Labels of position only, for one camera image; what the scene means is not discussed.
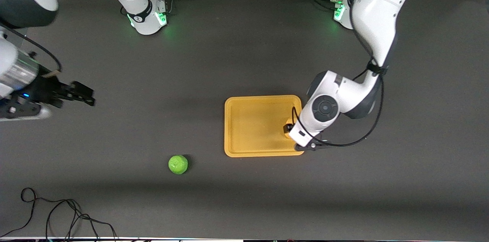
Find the green toy apple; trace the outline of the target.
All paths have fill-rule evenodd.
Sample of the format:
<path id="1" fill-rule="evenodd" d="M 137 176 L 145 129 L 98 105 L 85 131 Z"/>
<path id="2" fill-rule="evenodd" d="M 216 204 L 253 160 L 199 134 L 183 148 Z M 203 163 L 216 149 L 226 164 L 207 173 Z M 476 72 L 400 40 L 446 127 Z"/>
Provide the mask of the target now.
<path id="1" fill-rule="evenodd" d="M 188 159 L 183 155 L 173 155 L 168 161 L 169 170 L 176 175 L 184 174 L 188 170 Z"/>

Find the yellow plastic tray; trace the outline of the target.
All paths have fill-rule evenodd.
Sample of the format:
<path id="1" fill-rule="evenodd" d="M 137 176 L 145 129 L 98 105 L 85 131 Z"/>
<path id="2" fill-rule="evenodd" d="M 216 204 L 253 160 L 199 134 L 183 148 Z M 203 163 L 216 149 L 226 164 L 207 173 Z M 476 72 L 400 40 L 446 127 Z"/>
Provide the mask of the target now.
<path id="1" fill-rule="evenodd" d="M 295 95 L 230 97 L 225 101 L 224 150 L 229 157 L 299 156 L 283 126 L 299 113 Z"/>

